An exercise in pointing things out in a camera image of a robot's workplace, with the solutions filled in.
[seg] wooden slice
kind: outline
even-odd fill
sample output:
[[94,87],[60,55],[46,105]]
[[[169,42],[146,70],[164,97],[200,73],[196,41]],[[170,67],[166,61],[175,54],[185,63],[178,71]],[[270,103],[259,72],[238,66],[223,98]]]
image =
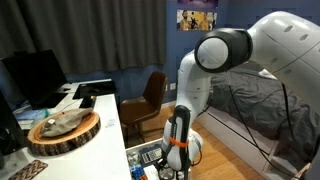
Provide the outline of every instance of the wooden slice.
[[44,123],[52,118],[59,118],[62,113],[54,114],[36,124],[28,134],[30,151],[36,155],[54,156],[72,151],[89,142],[100,129],[100,118],[96,112],[82,118],[75,129],[56,137],[42,137],[40,132]]

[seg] gray bedding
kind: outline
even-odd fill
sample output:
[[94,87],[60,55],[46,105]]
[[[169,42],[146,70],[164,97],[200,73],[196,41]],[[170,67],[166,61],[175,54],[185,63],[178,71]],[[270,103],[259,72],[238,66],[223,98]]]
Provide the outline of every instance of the gray bedding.
[[287,121],[282,85],[278,80],[259,76],[262,69],[249,63],[227,73],[214,74],[210,105],[242,122],[231,97],[230,84],[241,116],[249,127],[269,139],[279,139],[303,160],[312,160],[318,148],[319,115],[287,89],[294,140]]

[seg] chair backrest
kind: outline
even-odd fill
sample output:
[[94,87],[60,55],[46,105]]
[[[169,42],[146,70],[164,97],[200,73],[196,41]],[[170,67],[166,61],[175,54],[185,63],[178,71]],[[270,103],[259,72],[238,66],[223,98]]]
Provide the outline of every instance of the chair backrest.
[[144,89],[143,97],[157,110],[161,108],[167,80],[164,73],[153,72]]

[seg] bed frame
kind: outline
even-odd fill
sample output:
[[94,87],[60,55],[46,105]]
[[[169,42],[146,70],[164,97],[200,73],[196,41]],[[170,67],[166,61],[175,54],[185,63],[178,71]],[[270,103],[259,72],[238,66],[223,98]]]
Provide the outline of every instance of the bed frame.
[[[274,169],[254,145],[245,126],[229,114],[210,107],[206,113],[197,118],[213,136],[218,138],[242,160],[266,179],[291,179]],[[273,165],[294,176],[306,164],[297,162],[295,154],[282,146],[277,140],[270,140],[255,130],[250,129],[260,149]]]

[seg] bed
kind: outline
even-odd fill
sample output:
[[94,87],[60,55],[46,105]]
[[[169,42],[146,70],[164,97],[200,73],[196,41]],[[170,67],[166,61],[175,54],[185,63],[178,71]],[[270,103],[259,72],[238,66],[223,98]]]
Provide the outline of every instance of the bed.
[[226,73],[214,74],[210,108],[199,122],[264,177],[287,179],[288,176],[281,173],[279,177],[270,175],[278,173],[271,173],[274,170],[270,170],[257,150],[237,108],[262,152],[278,168],[292,175],[312,161],[318,151],[320,117],[286,88],[292,136],[282,84],[270,76],[262,76],[263,70],[250,62]]

